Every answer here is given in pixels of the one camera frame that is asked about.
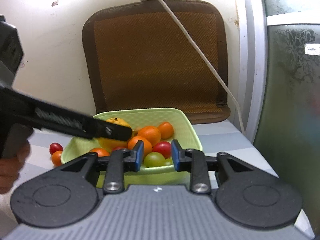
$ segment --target white label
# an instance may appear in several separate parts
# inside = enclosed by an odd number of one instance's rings
[[[304,53],[306,55],[317,55],[320,56],[320,44],[309,43],[304,45]]]

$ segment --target white cable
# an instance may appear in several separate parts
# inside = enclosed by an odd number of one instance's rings
[[[224,90],[227,92],[227,94],[232,98],[232,101],[234,102],[234,104],[236,105],[236,109],[238,112],[238,117],[239,117],[239,122],[240,122],[240,128],[241,128],[241,132],[244,134],[244,126],[243,126],[243,122],[242,122],[242,115],[241,115],[241,109],[240,106],[236,100],[236,98],[233,96],[233,94],[231,93],[231,91],[229,90],[229,88],[227,87],[227,85],[224,83],[224,81],[222,80],[222,78],[219,76],[219,74],[217,73],[217,71],[215,70],[215,68],[211,65],[210,61],[207,59],[207,57],[203,54],[203,52],[201,51],[201,49],[198,47],[198,45],[194,42],[194,40],[191,38],[191,36],[189,35],[189,33],[187,32],[187,30],[185,29],[185,27],[182,25],[182,23],[178,20],[178,18],[175,16],[175,14],[170,10],[170,8],[167,6],[167,4],[164,2],[164,0],[158,0],[161,5],[163,6],[163,8],[170,14],[170,16],[172,17],[172,19],[174,20],[174,22],[179,26],[179,28],[182,30],[182,32],[184,33],[184,35],[186,36],[186,38],[188,39],[188,41],[191,43],[191,45],[195,48],[195,50],[199,53],[199,55],[201,56],[201,58],[204,60],[204,62],[207,64],[207,66],[209,67],[209,69],[211,70],[212,74],[216,77],[216,79],[219,81],[219,83],[222,85],[222,87],[224,88]]]

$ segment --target green plastic basket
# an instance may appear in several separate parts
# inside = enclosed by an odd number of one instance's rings
[[[162,122],[167,121],[171,123],[174,128],[173,138],[167,141],[170,142],[173,139],[177,139],[183,149],[193,148],[202,151],[202,145],[190,121],[185,114],[178,109],[152,108],[112,111],[97,114],[94,117],[102,120],[119,117],[126,120],[133,129],[147,125],[158,126]],[[74,137],[62,152],[61,162],[69,162],[97,147],[100,147],[100,145],[95,139],[87,140]],[[101,187],[103,177],[104,173],[102,172],[97,187]],[[188,184],[189,178],[190,174],[188,172],[176,172],[173,165],[154,168],[146,168],[142,165],[140,171],[137,173],[127,172],[124,176],[124,182],[126,186],[129,184],[172,185]]]

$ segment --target table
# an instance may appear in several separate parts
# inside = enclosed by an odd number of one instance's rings
[[[228,152],[270,174],[277,175],[258,150],[228,120],[219,123],[196,124],[193,127],[206,155],[216,156],[218,152]],[[23,182],[52,169],[49,145],[52,142],[58,142],[65,147],[70,139],[70,136],[47,130],[36,130],[32,135],[29,140],[31,155],[20,172],[20,178],[15,182],[10,192],[0,195],[0,237],[5,236],[17,225],[9,205],[13,190]],[[214,171],[209,171],[209,176],[211,187],[218,188]],[[295,226],[310,239],[314,238],[314,233],[304,211],[300,212]]]

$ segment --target brown seat cushion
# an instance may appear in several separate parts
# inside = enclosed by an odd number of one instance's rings
[[[202,1],[166,3],[227,83],[226,35],[218,10]],[[95,13],[82,40],[97,112],[174,107],[192,123],[229,117],[226,92],[158,1]]]

